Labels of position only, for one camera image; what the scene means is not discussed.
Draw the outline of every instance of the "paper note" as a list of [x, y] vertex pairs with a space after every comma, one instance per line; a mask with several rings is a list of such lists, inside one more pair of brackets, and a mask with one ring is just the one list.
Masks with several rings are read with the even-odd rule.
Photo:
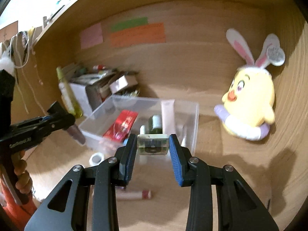
[[111, 26], [111, 32], [114, 33], [120, 30], [124, 30], [126, 28], [133, 28], [133, 27], [138, 27], [138, 26], [147, 25], [147, 24], [148, 24], [147, 17], [135, 18], [135, 19], [131, 19], [128, 21], [122, 21], [117, 24], [114, 24], [113, 26]]
[[103, 43], [103, 33], [100, 23], [94, 24], [80, 32], [81, 49], [88, 49], [100, 43]]
[[153, 23], [121, 30], [110, 35], [112, 47], [166, 42], [164, 23]]

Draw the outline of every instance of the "red packet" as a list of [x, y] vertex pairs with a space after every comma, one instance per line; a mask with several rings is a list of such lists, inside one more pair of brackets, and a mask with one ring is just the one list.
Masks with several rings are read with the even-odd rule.
[[115, 122], [110, 126], [103, 137], [116, 142], [123, 142], [133, 126], [138, 113], [129, 110], [122, 110]]

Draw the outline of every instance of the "yellow plush toy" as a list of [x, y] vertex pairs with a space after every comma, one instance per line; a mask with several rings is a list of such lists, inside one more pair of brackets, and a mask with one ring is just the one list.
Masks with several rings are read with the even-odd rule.
[[275, 121], [274, 84], [265, 68], [270, 63], [282, 65], [284, 51], [280, 48], [278, 37], [270, 34], [255, 62], [247, 42], [236, 30], [227, 30], [226, 37], [246, 60], [246, 66], [238, 69], [229, 91], [222, 97], [224, 104], [216, 105], [214, 111], [230, 134], [251, 141], [262, 140], [269, 133], [270, 124]]

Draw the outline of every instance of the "triangular cutout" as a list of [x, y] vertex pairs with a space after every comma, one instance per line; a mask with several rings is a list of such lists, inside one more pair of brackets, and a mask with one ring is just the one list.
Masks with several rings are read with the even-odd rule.
[[245, 188], [242, 186], [242, 184], [238, 180], [234, 181], [234, 186], [235, 186], [236, 195], [238, 197], [238, 205], [240, 207], [240, 210], [242, 212], [245, 212], [245, 211], [256, 209], [257, 208], [256, 204], [250, 198]]
[[68, 199], [68, 194], [70, 192], [70, 187], [72, 186], [72, 181], [68, 180], [64, 183], [62, 188], [57, 192], [57, 194], [48, 203], [48, 208], [63, 213], [66, 208], [66, 203]]

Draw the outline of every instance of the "human hand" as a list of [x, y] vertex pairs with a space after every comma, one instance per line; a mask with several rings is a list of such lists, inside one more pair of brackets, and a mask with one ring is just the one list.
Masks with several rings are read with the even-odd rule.
[[[27, 162], [25, 160], [22, 160], [22, 157], [24, 157], [25, 151], [21, 151], [19, 153], [19, 158], [18, 159], [13, 159], [13, 165], [14, 165], [14, 172], [18, 177], [18, 181], [16, 182], [16, 188], [22, 193], [22, 194], [28, 194], [32, 190], [32, 179], [26, 170], [27, 168]], [[2, 178], [2, 173], [0, 170], [0, 179], [3, 182], [3, 185], [5, 185], [3, 178]]]

